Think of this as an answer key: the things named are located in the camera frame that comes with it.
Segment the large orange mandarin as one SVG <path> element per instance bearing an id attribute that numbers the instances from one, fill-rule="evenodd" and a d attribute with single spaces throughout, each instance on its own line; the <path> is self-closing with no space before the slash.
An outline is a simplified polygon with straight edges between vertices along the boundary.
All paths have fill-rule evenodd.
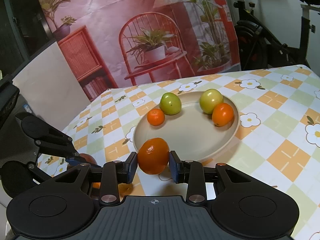
<path id="1" fill-rule="evenodd" d="M 169 146 L 162 138 L 144 142 L 137 153 L 139 168 L 146 174 L 160 174 L 169 162 Z"/>

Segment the dark red apple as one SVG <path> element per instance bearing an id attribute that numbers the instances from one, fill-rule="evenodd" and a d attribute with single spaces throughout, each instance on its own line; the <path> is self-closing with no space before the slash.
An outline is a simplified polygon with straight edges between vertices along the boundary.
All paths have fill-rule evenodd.
<path id="1" fill-rule="evenodd" d="M 91 163 L 91 164 L 97 165 L 96 160 L 91 155 L 85 154 L 85 153 L 80 153 L 79 156 L 84 158 L 87 163 Z"/>

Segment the beige round plate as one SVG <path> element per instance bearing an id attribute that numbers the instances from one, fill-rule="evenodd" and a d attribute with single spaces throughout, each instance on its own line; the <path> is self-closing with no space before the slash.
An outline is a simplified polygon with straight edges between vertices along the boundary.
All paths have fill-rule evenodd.
<path id="1" fill-rule="evenodd" d="M 225 126 L 216 127 L 212 117 L 200 107 L 201 94 L 201 91 L 195 91 L 180 95 L 182 110 L 176 115 L 167 115 L 160 126 L 152 126 L 143 116 L 133 133 L 135 150 L 139 150 L 149 139 L 162 138 L 182 160 L 203 162 L 221 154 L 239 128 L 238 108 L 230 98 L 224 96 L 224 102 L 233 108 L 234 119 Z"/>

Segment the mandarin right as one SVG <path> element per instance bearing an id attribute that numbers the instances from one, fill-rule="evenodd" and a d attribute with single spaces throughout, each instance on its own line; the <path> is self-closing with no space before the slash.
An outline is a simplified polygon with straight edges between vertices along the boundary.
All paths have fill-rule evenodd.
<path id="1" fill-rule="evenodd" d="M 212 121 L 215 126 L 222 127 L 231 122 L 234 118 L 233 108 L 227 103 L 220 103 L 212 113 Z"/>

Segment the small mandarin left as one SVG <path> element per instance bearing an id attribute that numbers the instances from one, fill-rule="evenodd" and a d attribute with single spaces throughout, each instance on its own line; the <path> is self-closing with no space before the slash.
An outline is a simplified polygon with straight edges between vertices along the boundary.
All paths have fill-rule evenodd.
<path id="1" fill-rule="evenodd" d="M 165 121 L 165 114 L 161 109 L 152 109 L 147 113 L 147 121 L 152 126 L 159 126 Z"/>

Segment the green apple left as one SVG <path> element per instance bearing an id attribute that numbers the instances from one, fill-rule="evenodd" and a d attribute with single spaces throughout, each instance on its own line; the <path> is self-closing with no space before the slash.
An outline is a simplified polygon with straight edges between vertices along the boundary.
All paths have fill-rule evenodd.
<path id="1" fill-rule="evenodd" d="M 176 115 L 180 113 L 182 103 L 176 94 L 168 92 L 162 95 L 159 107 L 166 115 Z"/>

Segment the green apple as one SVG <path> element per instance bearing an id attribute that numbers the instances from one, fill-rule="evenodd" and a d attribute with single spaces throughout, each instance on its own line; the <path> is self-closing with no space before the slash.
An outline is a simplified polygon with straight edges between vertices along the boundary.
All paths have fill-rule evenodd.
<path id="1" fill-rule="evenodd" d="M 212 114 L 213 109 L 223 103 L 223 96 L 217 89 L 208 89 L 200 96 L 200 107 L 206 114 Z"/>
<path id="2" fill-rule="evenodd" d="M 182 103 L 176 94 L 168 92 L 162 95 L 159 107 L 166 115 L 176 115 L 180 113 Z"/>

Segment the green apple right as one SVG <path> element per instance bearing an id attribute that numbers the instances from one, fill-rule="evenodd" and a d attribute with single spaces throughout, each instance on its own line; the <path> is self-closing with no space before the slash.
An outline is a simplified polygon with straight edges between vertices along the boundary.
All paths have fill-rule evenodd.
<path id="1" fill-rule="evenodd" d="M 217 89 L 208 89 L 200 96 L 200 107 L 206 114 L 212 114 L 213 109 L 223 103 L 223 96 Z"/>

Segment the white board panel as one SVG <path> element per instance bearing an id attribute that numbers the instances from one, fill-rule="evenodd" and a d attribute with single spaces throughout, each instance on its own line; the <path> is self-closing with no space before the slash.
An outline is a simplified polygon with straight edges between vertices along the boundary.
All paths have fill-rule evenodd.
<path id="1" fill-rule="evenodd" d="M 59 130 L 89 105 L 56 42 L 28 63 L 13 83 L 33 112 Z"/>

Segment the black exercise bike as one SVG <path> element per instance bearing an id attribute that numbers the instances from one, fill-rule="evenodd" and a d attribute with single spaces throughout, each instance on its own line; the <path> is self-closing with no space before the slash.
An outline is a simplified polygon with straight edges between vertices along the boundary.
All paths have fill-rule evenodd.
<path id="1" fill-rule="evenodd" d="M 237 0 L 233 7 L 238 9 L 239 20 L 235 24 L 238 38 L 242 70 L 277 68 L 302 64 L 309 67 L 307 52 L 310 33 L 316 27 L 310 24 L 310 11 L 319 12 L 319 0 L 300 0 L 302 17 L 300 44 L 298 48 L 280 42 L 274 34 L 254 15 L 255 3 L 250 2 L 246 9 L 245 0 Z"/>

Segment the pink printed backdrop cloth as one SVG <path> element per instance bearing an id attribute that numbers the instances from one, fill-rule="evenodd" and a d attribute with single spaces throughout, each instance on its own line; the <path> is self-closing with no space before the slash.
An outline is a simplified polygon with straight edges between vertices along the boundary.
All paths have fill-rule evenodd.
<path id="1" fill-rule="evenodd" d="M 237 71 L 226 0 L 39 0 L 89 100 L 109 88 Z"/>

